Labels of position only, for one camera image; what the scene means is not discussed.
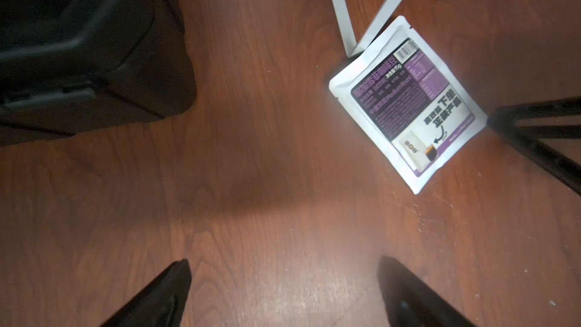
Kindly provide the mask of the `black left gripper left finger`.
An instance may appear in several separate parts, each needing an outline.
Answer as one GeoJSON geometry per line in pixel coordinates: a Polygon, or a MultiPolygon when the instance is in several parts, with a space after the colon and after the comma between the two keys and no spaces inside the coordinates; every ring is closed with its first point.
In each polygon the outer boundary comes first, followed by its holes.
{"type": "Polygon", "coordinates": [[[179,326],[191,284],[189,262],[173,262],[103,325],[179,326]]]}

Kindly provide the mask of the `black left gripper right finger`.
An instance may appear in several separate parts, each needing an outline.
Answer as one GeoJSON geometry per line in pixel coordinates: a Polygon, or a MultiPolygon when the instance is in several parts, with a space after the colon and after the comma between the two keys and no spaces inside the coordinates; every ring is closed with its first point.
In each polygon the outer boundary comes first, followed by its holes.
{"type": "Polygon", "coordinates": [[[391,326],[473,326],[399,260],[384,256],[377,279],[391,326]]]}

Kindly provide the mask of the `purple coffee bag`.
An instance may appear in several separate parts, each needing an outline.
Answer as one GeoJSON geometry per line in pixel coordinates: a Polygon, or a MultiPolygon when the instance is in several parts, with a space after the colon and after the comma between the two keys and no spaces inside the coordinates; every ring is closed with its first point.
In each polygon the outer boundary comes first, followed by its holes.
{"type": "Polygon", "coordinates": [[[329,89],[414,194],[487,125],[487,115],[404,16],[329,89]]]}

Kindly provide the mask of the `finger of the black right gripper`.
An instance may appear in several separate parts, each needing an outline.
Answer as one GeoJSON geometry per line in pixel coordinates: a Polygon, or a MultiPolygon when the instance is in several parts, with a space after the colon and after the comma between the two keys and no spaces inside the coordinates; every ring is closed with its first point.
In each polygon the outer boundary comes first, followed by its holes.
{"type": "Polygon", "coordinates": [[[519,104],[500,107],[488,117],[487,126],[557,180],[580,193],[580,164],[543,139],[580,139],[580,125],[542,125],[519,127],[520,120],[568,117],[580,114],[580,98],[519,104]]]}

